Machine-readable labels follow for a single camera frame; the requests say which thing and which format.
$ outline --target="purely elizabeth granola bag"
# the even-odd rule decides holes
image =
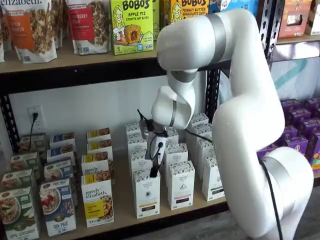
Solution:
[[[109,50],[109,0],[66,0],[74,53],[101,54]]]
[[[51,0],[0,0],[18,58],[24,64],[57,58]]]

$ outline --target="yellow bobo's box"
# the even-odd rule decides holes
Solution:
[[[111,0],[115,55],[154,49],[152,0]]]

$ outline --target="electrical outlet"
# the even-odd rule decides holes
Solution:
[[[44,110],[43,110],[42,106],[41,105],[40,106],[29,106],[27,109],[28,109],[29,119],[30,119],[31,124],[34,119],[33,114],[38,113],[38,117],[33,124],[33,130],[46,129],[47,128],[46,119],[45,119]]]

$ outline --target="gray floor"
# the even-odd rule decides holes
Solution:
[[[249,240],[229,211],[168,227],[127,240]],[[313,188],[295,235],[296,240],[320,240],[320,186]]]

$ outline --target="white wall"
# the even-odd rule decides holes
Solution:
[[[76,132],[79,154],[85,154],[86,132],[110,127],[114,150],[126,148],[125,124],[139,121],[137,108],[151,117],[151,107],[166,76],[67,87],[10,96],[18,132],[30,132],[27,107],[42,105],[47,135]],[[194,81],[195,113],[204,111],[206,73]]]

